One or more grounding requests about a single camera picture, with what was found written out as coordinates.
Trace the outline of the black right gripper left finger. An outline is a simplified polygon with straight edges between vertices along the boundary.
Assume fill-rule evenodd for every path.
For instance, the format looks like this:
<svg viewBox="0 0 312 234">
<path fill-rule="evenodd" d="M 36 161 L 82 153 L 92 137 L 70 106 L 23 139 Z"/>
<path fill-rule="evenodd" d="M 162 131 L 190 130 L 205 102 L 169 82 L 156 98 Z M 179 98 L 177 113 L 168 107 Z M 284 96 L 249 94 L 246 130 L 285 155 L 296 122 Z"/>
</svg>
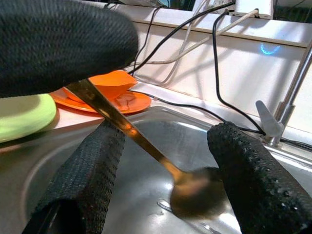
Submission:
<svg viewBox="0 0 312 234">
<path fill-rule="evenodd" d="M 55 222 L 63 234 L 102 233 L 125 135 L 103 121 L 59 167 L 24 234 L 46 234 Z"/>
</svg>

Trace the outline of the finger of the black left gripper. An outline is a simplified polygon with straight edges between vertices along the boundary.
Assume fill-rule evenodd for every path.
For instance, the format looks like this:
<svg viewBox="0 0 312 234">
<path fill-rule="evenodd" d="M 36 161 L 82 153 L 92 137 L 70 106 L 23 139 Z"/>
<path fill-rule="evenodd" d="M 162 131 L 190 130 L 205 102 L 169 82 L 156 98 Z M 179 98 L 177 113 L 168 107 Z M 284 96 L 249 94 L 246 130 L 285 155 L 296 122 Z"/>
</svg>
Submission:
<svg viewBox="0 0 312 234">
<path fill-rule="evenodd" d="M 74 0 L 0 3 L 0 96 L 53 92 L 120 70 L 138 52 L 125 15 Z"/>
</svg>

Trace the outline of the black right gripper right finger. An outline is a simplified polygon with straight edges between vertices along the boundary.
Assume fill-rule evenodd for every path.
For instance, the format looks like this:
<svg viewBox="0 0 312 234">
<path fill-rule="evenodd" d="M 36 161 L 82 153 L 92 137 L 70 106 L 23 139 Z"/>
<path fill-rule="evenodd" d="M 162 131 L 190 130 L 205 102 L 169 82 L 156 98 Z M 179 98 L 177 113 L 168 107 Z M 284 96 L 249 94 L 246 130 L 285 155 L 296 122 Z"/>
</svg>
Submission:
<svg viewBox="0 0 312 234">
<path fill-rule="evenodd" d="M 207 141 L 242 233 L 312 232 L 312 198 L 258 139 L 224 122 Z"/>
</svg>

